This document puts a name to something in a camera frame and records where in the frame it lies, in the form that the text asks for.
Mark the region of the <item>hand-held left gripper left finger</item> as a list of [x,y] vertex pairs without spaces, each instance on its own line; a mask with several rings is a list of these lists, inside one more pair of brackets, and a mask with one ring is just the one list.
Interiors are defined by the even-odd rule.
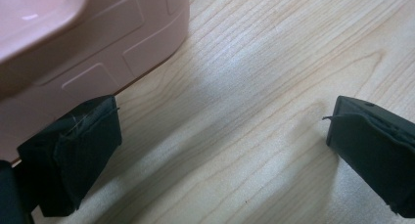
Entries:
[[79,209],[122,136],[115,97],[86,101],[18,147],[18,181],[28,211],[46,217]]

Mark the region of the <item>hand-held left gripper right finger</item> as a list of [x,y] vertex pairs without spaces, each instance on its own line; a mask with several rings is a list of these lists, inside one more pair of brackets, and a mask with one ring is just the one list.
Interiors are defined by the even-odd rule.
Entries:
[[326,144],[391,210],[415,218],[415,123],[375,104],[337,98]]

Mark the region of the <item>pink plastic basin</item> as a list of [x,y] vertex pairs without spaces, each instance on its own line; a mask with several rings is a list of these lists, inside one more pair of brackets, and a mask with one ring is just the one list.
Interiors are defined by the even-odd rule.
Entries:
[[189,0],[0,0],[0,159],[184,41]]

